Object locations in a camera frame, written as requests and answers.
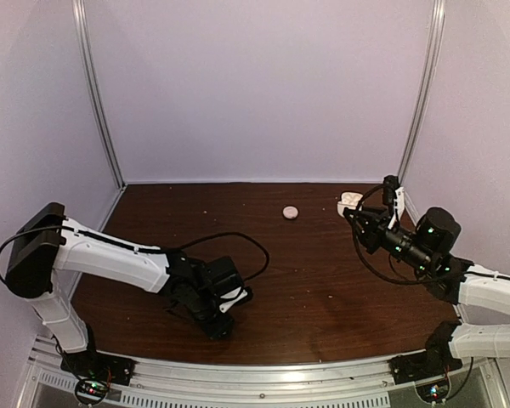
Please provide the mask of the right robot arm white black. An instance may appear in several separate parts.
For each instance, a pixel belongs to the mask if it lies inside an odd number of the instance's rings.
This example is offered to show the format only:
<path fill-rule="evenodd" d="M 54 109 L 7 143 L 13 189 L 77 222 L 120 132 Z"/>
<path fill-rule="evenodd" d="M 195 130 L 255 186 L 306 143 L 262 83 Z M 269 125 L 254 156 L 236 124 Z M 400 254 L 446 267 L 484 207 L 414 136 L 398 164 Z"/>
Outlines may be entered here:
<path fill-rule="evenodd" d="M 443 302 L 510 316 L 510 275 L 451 254 L 461 227 L 445 209 L 429 208 L 414 230 L 395 225 L 383 209 L 356 209 L 348 204 L 337 209 L 352 229 L 360 256 L 383 250 L 412 269 L 413 279 L 394 280 L 394 284 L 424 286 Z M 444 322 L 428 339 L 418 365 L 433 376 L 451 360 L 474 357 L 510 359 L 510 324 Z"/>

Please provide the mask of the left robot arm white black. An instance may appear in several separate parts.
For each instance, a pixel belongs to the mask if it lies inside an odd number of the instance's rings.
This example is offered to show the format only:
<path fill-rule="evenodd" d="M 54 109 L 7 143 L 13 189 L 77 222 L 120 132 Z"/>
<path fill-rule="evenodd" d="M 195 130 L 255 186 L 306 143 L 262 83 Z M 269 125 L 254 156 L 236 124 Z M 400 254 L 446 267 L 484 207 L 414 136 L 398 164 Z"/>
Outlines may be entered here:
<path fill-rule="evenodd" d="M 93 349 L 88 324 L 60 289 L 60 271 L 119 281 L 169 298 L 211 339 L 226 336 L 234 324 L 230 309 L 252 299 L 231 258 L 205 263 L 180 249 L 118 239 L 67 217 L 58 202 L 44 206 L 5 243 L 12 249 L 7 270 L 0 274 L 3 283 L 31 304 L 86 377 L 99 376 L 105 358 Z"/>

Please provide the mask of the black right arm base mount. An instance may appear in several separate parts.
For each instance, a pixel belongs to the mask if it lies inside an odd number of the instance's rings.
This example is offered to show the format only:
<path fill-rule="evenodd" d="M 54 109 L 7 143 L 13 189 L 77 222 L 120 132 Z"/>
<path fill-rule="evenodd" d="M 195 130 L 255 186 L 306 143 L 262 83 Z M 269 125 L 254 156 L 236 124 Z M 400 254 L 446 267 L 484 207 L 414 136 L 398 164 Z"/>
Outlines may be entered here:
<path fill-rule="evenodd" d="M 442 357 L 428 351 L 398 355 L 389 361 L 389 368 L 396 385 L 443 376 L 449 371 L 459 370 L 462 367 L 463 363 L 459 359 Z"/>

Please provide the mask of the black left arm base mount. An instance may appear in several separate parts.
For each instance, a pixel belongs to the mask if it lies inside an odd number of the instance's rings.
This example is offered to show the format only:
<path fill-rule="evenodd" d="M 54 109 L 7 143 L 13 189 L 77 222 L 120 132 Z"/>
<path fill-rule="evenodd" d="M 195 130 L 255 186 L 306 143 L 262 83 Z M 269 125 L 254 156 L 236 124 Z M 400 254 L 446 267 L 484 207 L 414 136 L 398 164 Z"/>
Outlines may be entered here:
<path fill-rule="evenodd" d="M 130 384 L 135 367 L 134 360 L 130 358 L 90 349 L 73 354 L 64 351 L 59 353 L 62 358 L 60 368 L 78 379 L 92 379 L 123 386 Z"/>

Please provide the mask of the white earbud case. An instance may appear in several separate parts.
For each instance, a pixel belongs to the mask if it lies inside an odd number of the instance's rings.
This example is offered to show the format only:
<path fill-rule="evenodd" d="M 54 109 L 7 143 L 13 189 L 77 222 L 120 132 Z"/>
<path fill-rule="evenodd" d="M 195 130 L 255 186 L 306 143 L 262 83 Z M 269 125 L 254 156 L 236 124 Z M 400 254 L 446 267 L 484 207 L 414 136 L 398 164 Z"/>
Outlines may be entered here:
<path fill-rule="evenodd" d="M 337 202 L 337 213 L 339 216 L 344 217 L 343 213 L 346 209 L 353 211 L 363 195 L 356 192 L 343 192 Z"/>

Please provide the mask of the pink earbud case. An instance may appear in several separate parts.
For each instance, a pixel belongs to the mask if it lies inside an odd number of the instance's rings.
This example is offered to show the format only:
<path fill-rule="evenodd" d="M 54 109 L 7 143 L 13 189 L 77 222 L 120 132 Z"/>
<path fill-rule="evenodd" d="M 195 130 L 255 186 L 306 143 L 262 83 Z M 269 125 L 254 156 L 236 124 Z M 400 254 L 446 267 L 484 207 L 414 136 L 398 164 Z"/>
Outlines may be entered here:
<path fill-rule="evenodd" d="M 285 206 L 282 209 L 282 216 L 287 220 L 295 220 L 298 218 L 299 210 L 295 206 Z"/>

